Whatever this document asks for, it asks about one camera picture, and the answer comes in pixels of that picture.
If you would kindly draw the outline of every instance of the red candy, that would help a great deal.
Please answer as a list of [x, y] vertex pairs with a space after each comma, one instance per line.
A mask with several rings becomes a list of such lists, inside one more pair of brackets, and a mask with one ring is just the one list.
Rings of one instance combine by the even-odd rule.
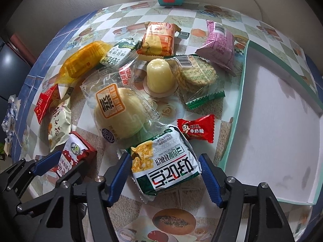
[[187, 139], [206, 140], [213, 143], [214, 115], [206, 115], [193, 121], [177, 119], [177, 126]]

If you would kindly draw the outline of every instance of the metal screw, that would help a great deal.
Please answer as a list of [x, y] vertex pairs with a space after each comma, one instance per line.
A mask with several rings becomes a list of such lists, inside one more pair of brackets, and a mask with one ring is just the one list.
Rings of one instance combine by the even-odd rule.
[[21, 205], [17, 206], [17, 212], [21, 212], [21, 211], [22, 211]]
[[235, 178], [233, 176], [229, 176], [229, 177], [227, 177], [227, 181], [229, 183], [234, 183], [235, 182]]
[[262, 182], [262, 183], [260, 183], [260, 185], [261, 185], [262, 188], [268, 188], [269, 187], [269, 185], [266, 182]]
[[104, 176], [98, 175], [94, 180], [95, 180], [95, 182], [100, 183], [100, 182], [104, 181]]
[[62, 187], [62, 188], [69, 188], [69, 186], [70, 186], [70, 183], [69, 183], [68, 181], [66, 181], [66, 180], [64, 180], [64, 181], [61, 183], [61, 187]]

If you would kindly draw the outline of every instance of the orange snack package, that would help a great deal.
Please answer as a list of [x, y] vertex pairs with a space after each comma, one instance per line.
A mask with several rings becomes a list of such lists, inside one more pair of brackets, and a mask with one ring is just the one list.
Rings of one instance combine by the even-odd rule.
[[143, 37], [143, 44], [137, 51], [143, 56], [170, 56], [174, 54], [175, 32], [181, 29], [173, 23], [150, 22]]

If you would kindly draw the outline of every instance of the red and white snack package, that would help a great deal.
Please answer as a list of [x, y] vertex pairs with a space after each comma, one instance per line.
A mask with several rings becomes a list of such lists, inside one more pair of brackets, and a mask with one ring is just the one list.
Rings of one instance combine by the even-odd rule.
[[59, 86], [57, 84], [53, 85], [45, 93], [40, 93], [36, 107], [34, 109], [39, 124], [41, 124], [41, 121], [43, 120], [51, 103], [56, 99], [60, 99]]
[[69, 133], [69, 138], [66, 141], [59, 163], [52, 171], [56, 172], [56, 174], [61, 177], [81, 160], [87, 160], [87, 162], [90, 163], [95, 155], [96, 149], [77, 132], [72, 131]]
[[232, 76], [235, 58], [234, 37], [221, 23], [206, 21], [208, 36], [205, 44], [196, 50], [196, 54], [225, 69]]
[[214, 115], [206, 115], [193, 121], [177, 119], [177, 126], [187, 139], [214, 140]]

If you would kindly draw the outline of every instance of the table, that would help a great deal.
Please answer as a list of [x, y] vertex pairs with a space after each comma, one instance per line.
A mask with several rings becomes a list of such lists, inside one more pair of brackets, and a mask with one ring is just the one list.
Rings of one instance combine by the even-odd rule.
[[[221, 22], [235, 37], [235, 67], [237, 77], [229, 75], [225, 78], [224, 99], [213, 100], [209, 104], [188, 112], [181, 107], [175, 97], [166, 102], [155, 101], [156, 108], [162, 119], [169, 123], [181, 117], [196, 119], [208, 113], [214, 113], [218, 118], [215, 122], [214, 144], [201, 148], [198, 140], [192, 141], [196, 153], [206, 152], [217, 164], [226, 148], [230, 132], [233, 113], [238, 97], [243, 49], [248, 40], [263, 46], [287, 63], [299, 74], [317, 93], [315, 81], [306, 64], [303, 50], [292, 40], [273, 27], [252, 19], [239, 12], [214, 5], [199, 2], [186, 2], [181, 7], [160, 6], [156, 0], [139, 1], [127, 4], [113, 5], [108, 8], [92, 12], [79, 17], [64, 28], [52, 39], [38, 58], [19, 94], [21, 108], [15, 127], [11, 154], [14, 161], [19, 158], [31, 160], [48, 154], [48, 129], [39, 126], [34, 114], [35, 104], [42, 90], [43, 80], [58, 73], [65, 59], [82, 46], [96, 40], [117, 42], [121, 38], [141, 39], [145, 33], [144, 22], [170, 22], [177, 24], [183, 32], [189, 33], [187, 39], [175, 40], [176, 54], [195, 53], [196, 49], [206, 41], [206, 20]], [[114, 150], [102, 138], [91, 120], [89, 108], [79, 88], [82, 81], [76, 85], [71, 95], [72, 130], [77, 131], [97, 150], [98, 154], [88, 174], [90, 179], [102, 175], [106, 169], [115, 164], [117, 157], [111, 155]], [[30, 191], [33, 196], [39, 196], [54, 188], [56, 176], [48, 172], [42, 177], [36, 177]], [[299, 239], [304, 232], [311, 216], [312, 207], [282, 203], [295, 239]], [[119, 238], [126, 241], [133, 231], [145, 233], [155, 228], [151, 218], [160, 209], [181, 208], [194, 215], [197, 226], [203, 229], [203, 236], [177, 236], [180, 241], [195, 241], [196, 239], [209, 241], [219, 221], [221, 210], [211, 203], [201, 177], [197, 177], [178, 187], [159, 194], [153, 202], [144, 204], [138, 189], [131, 178], [128, 179], [120, 200], [109, 209], [110, 217]], [[243, 220], [238, 241], [243, 241], [243, 230], [246, 229], [248, 207], [244, 208]], [[83, 220], [85, 235], [92, 241], [88, 217]]]

